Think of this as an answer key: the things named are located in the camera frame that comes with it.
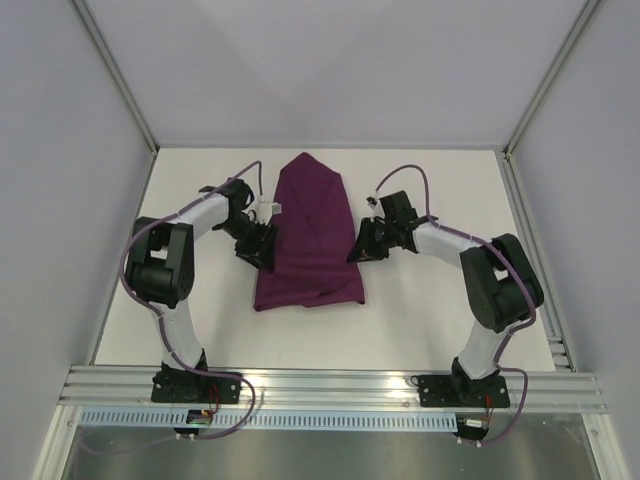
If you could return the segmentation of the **purple cloth mat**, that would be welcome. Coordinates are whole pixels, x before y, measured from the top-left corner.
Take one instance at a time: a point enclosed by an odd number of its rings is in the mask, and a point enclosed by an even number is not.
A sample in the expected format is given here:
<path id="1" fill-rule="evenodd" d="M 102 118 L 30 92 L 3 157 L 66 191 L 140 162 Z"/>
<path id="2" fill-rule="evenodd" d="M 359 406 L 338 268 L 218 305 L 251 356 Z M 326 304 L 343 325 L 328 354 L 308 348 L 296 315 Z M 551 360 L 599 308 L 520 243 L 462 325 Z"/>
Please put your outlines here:
<path id="1" fill-rule="evenodd" d="M 363 305 L 360 271 L 347 261 L 356 233 L 341 175 L 303 152 L 280 170 L 274 200 L 274 270 L 258 273 L 253 308 Z"/>

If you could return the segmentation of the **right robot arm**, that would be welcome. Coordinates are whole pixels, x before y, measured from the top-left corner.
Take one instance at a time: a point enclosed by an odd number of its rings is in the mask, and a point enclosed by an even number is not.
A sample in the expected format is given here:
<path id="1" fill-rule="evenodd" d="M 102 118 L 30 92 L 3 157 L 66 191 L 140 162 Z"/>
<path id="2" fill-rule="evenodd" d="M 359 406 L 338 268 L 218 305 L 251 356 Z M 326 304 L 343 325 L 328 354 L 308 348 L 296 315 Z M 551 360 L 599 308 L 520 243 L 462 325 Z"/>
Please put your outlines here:
<path id="1" fill-rule="evenodd" d="M 461 270 L 475 324 L 449 375 L 456 401 L 475 404 L 498 377 L 507 342 L 534 321 L 544 293 L 519 239 L 489 241 L 456 230 L 426 214 L 420 217 L 406 192 L 371 196 L 373 213 L 360 222 L 349 263 L 381 261 L 393 248 L 437 258 Z"/>

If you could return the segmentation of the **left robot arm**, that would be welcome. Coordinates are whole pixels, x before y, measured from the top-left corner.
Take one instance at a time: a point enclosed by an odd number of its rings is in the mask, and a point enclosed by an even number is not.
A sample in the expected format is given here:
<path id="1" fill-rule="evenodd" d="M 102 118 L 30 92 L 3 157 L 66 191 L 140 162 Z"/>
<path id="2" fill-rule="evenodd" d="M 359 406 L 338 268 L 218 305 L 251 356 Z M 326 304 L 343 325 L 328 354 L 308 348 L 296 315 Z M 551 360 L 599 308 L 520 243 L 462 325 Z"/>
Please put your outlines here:
<path id="1" fill-rule="evenodd" d="M 279 203 L 256 196 L 249 185 L 228 179 L 205 186 L 198 196 L 165 218 L 141 217 L 126 247 L 121 283 L 128 295 L 155 317 L 164 347 L 161 368 L 176 375 L 174 388 L 197 401 L 209 389 L 206 354 L 196 337 L 189 296 L 196 280 L 196 243 L 222 231 L 234 241 L 234 254 L 259 271 L 275 267 Z"/>

